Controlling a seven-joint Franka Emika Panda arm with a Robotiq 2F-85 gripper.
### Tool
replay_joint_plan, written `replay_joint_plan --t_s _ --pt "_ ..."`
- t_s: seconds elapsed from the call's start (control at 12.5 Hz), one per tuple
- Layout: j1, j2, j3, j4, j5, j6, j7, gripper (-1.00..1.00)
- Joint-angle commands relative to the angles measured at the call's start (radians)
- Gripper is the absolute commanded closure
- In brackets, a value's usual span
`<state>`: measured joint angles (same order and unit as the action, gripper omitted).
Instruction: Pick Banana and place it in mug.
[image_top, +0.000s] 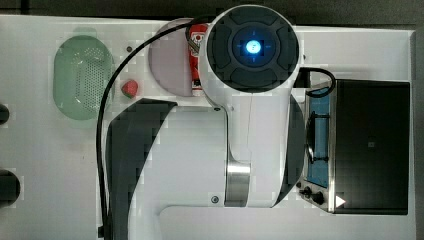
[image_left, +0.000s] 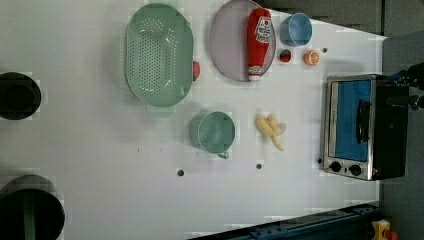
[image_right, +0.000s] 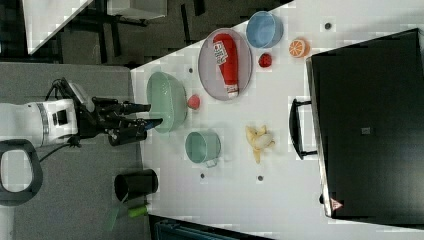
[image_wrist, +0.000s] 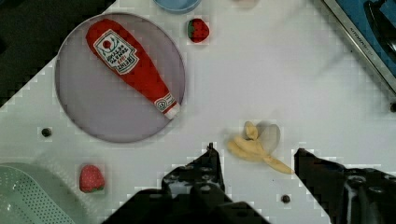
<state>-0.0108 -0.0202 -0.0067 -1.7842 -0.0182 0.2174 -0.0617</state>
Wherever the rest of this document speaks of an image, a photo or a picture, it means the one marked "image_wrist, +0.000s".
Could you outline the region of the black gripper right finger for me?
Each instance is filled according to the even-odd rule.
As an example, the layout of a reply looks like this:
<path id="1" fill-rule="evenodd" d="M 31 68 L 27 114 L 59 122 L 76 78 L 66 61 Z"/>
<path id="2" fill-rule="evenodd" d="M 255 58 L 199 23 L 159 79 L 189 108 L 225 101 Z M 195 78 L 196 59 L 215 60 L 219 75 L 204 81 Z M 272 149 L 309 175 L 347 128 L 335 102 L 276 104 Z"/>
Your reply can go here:
<path id="1" fill-rule="evenodd" d="M 394 175 L 346 168 L 304 148 L 294 154 L 294 170 L 332 224 L 396 224 Z"/>

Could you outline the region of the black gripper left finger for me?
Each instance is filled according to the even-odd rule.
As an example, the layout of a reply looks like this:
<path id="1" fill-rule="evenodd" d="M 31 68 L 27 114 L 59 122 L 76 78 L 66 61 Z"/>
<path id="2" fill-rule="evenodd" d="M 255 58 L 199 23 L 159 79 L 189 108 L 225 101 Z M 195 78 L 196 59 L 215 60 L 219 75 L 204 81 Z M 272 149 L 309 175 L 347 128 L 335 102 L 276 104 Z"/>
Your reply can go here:
<path id="1" fill-rule="evenodd" d="M 269 224 L 245 202 L 225 193 L 219 153 L 212 145 L 175 168 L 159 189 L 143 189 L 103 224 Z"/>

